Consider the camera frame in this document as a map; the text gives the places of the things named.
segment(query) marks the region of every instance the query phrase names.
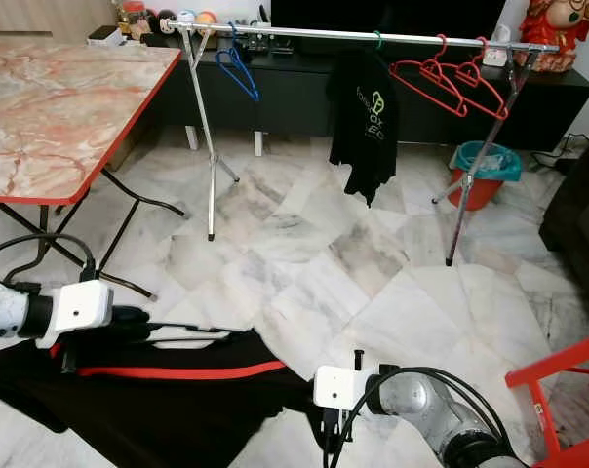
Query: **television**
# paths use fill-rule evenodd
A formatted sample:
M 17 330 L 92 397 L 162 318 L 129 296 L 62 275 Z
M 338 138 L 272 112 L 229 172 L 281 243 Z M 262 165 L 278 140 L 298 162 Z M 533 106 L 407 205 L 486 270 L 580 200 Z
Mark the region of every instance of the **television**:
M 366 0 L 359 4 L 356 9 L 343 1 L 272 0 L 271 23 L 304 29 L 490 38 L 505 0 Z M 353 41 L 314 38 L 300 38 L 297 44 L 307 54 L 333 54 L 352 46 Z M 387 46 L 386 55 L 393 57 L 426 56 L 435 51 L 432 46 Z

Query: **red hanger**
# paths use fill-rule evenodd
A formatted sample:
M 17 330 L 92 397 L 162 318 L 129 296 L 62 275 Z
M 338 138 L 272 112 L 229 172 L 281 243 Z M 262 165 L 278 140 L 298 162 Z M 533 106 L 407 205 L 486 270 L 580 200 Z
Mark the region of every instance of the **red hanger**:
M 462 63 L 461 65 L 453 65 L 451 63 L 442 63 L 442 68 L 443 68 L 443 70 L 444 69 L 454 70 L 454 78 L 457 79 L 458 81 L 465 83 L 466 85 L 470 86 L 471 88 L 478 88 L 479 85 L 485 86 L 488 89 L 488 91 L 498 101 L 498 108 L 495 111 L 486 108 L 485 106 L 483 106 L 479 102 L 476 102 L 476 101 L 470 99 L 469 97 L 463 96 L 464 100 L 468 104 L 470 104 L 471 106 L 481 110 L 482 112 L 485 112 L 486 114 L 489 114 L 492 117 L 495 117 L 498 120 L 505 120 L 509 116 L 509 110 L 507 109 L 507 107 L 505 107 L 505 102 L 504 102 L 503 98 L 500 96 L 500 94 L 494 88 L 494 86 L 492 86 L 488 80 L 486 80 L 485 78 L 483 78 L 481 76 L 481 69 L 477 65 L 477 61 L 481 60 L 483 58 L 483 55 L 485 54 L 486 46 L 488 45 L 488 41 L 483 36 L 478 37 L 477 39 L 479 39 L 480 41 L 483 42 L 483 50 L 481 51 L 480 55 L 474 57 L 472 59 L 472 61 L 466 61 L 465 63 Z M 452 90 L 455 90 L 455 89 L 456 88 L 452 88 L 447 91 L 449 91 L 451 93 Z
M 459 117 L 465 117 L 468 114 L 468 108 L 465 104 L 465 97 L 459 92 L 457 87 L 454 83 L 443 73 L 442 65 L 438 62 L 438 58 L 446 51 L 447 49 L 447 38 L 444 34 L 438 34 L 438 37 L 442 39 L 442 50 L 438 52 L 433 58 L 430 58 L 426 61 L 420 62 L 415 60 L 400 60 L 395 61 L 389 67 L 390 75 L 394 78 L 399 80 L 404 85 L 408 86 L 409 88 L 413 89 L 417 93 L 421 94 L 425 98 L 432 100 L 439 106 L 447 109 L 448 112 L 452 112 L 453 114 Z M 457 100 L 457 104 L 455 107 L 451 107 L 448 104 L 441 102 L 440 100 L 428 95 L 423 90 L 421 90 L 418 86 L 413 83 L 410 83 L 404 77 L 400 75 L 401 68 L 405 69 L 405 65 L 415 65 L 418 67 L 420 75 L 424 76 L 427 80 L 431 81 L 435 85 L 439 86 L 443 90 L 447 91 L 451 96 L 455 97 Z

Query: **blue hanger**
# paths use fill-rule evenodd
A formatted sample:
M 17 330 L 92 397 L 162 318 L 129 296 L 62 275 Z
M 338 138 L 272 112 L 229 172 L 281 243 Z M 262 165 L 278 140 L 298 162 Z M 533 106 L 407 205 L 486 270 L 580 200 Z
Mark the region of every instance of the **blue hanger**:
M 236 28 L 234 27 L 234 24 L 231 21 L 228 24 L 232 27 L 232 47 L 230 47 L 227 50 L 218 51 L 216 53 L 216 64 L 225 74 L 229 75 L 229 77 L 232 80 L 234 80 L 236 84 L 238 84 L 238 86 L 240 86 L 242 90 L 250 96 L 251 99 L 253 99 L 255 102 L 259 102 L 259 91 L 255 87 L 254 78 L 252 78 L 251 73 L 240 60 L 240 56 L 238 55 L 238 51 L 236 50 Z M 236 68 L 239 71 L 242 71 L 245 74 L 245 76 L 247 77 L 247 81 L 251 85 L 251 88 L 248 88 L 245 85 L 245 83 L 243 83 L 234 73 L 232 73 L 225 65 L 221 63 L 221 55 L 229 56 L 231 64 L 234 66 L 234 68 Z

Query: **black tv cabinet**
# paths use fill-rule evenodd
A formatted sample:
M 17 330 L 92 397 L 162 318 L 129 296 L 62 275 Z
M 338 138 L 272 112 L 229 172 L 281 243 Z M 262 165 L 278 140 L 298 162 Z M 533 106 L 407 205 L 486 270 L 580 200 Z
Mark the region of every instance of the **black tv cabinet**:
M 226 40 L 220 43 L 227 47 Z M 332 110 L 325 87 L 333 57 L 298 53 L 254 57 L 248 67 L 261 95 L 255 103 L 218 69 L 215 54 L 206 51 L 198 67 L 211 126 L 317 137 L 332 134 Z M 484 67 L 483 74 L 506 95 L 508 83 L 502 69 Z M 416 71 L 411 78 L 424 83 Z M 493 123 L 478 110 L 465 118 L 455 117 L 398 81 L 395 89 L 400 104 L 400 141 L 460 144 L 484 139 Z M 551 151 L 588 98 L 589 81 L 575 70 L 532 73 L 496 141 L 517 149 Z M 201 126 L 186 58 L 154 97 L 148 115 L 160 123 Z

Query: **marble floor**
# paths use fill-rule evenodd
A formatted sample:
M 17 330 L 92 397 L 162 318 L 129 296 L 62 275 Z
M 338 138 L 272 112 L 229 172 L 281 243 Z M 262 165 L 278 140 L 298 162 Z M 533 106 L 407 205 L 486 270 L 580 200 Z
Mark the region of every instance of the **marble floor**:
M 528 392 L 509 391 L 503 376 L 589 335 L 582 291 L 537 234 L 562 177 L 527 159 L 521 181 L 469 214 L 447 268 L 454 206 L 430 200 L 450 181 L 454 148 L 400 144 L 397 175 L 369 209 L 342 193 L 350 168 L 327 162 L 330 146 L 328 138 L 269 136 L 256 158 L 251 135 L 217 133 L 216 147 L 241 181 L 219 172 L 216 240 L 208 243 L 208 155 L 187 149 L 182 128 L 154 130 L 118 176 L 191 217 L 139 208 L 107 271 L 158 299 L 114 286 L 115 302 L 140 305 L 161 321 L 255 327 L 304 378 L 323 364 L 352 366 L 356 348 L 366 351 L 365 366 L 446 369 L 490 400 L 527 463 L 543 457 Z M 102 254 L 130 205 L 100 179 L 66 232 Z M 18 209 L 36 219 L 36 209 Z M 0 213 L 0 242 L 23 233 Z M 21 245 L 0 254 L 0 278 L 33 253 Z M 51 253 L 21 278 L 52 288 L 77 280 L 77 271 Z M 564 444 L 589 436 L 587 381 L 545 381 Z M 341 467 L 439 466 L 398 418 L 359 418 L 354 435 Z M 0 467 L 51 466 L 111 465 L 72 432 L 53 434 L 0 403 Z M 321 452 L 304 416 L 284 411 L 232 466 L 322 466 Z

